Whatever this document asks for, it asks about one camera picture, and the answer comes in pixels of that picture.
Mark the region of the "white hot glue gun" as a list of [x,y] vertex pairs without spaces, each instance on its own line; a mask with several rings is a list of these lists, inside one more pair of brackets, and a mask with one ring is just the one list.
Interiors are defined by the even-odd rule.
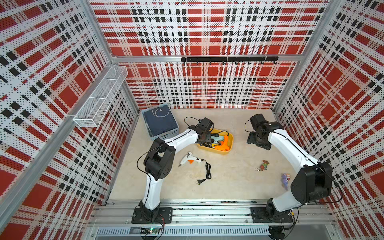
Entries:
[[182,160],[180,161],[179,167],[181,167],[182,165],[184,165],[184,164],[187,163],[187,162],[189,162],[190,164],[192,164],[193,162],[200,163],[201,161],[202,161],[202,159],[193,156],[192,152],[188,152],[188,153],[182,158]]

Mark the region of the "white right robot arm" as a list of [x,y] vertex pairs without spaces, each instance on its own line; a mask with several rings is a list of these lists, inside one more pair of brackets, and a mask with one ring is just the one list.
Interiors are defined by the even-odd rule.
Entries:
[[278,122],[268,122],[262,114],[250,117],[253,131],[249,133],[248,144],[265,150],[275,146],[289,161],[296,172],[289,181],[289,189],[282,195],[267,201],[265,208],[252,208],[256,222],[271,221],[291,223],[291,210],[307,203],[328,197],[332,192],[333,169],[328,163],[317,159],[300,147]]

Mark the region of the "mint green glue gun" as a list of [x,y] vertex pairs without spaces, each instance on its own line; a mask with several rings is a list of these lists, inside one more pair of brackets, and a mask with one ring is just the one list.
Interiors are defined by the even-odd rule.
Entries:
[[211,134],[212,142],[221,142],[225,140],[225,136],[219,134]]

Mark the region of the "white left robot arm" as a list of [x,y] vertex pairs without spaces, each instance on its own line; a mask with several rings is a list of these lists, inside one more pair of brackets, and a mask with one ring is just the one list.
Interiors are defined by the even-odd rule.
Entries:
[[146,174],[146,190],[144,198],[135,207],[133,224],[170,223],[172,208],[161,207],[161,190],[164,179],[171,172],[176,153],[189,145],[205,145],[211,143],[211,133],[215,127],[214,122],[208,118],[199,120],[197,125],[188,126],[181,134],[170,139],[153,141],[149,151],[144,153],[144,166],[142,171]]

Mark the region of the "orange hot glue gun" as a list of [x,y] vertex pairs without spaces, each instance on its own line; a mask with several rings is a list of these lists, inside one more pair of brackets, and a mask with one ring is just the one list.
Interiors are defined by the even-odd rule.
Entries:
[[222,151],[222,152],[227,152],[230,150],[230,147],[228,146],[229,136],[228,135],[224,135],[224,136],[225,136],[225,140],[221,142],[217,142],[217,144],[214,147],[215,150]]

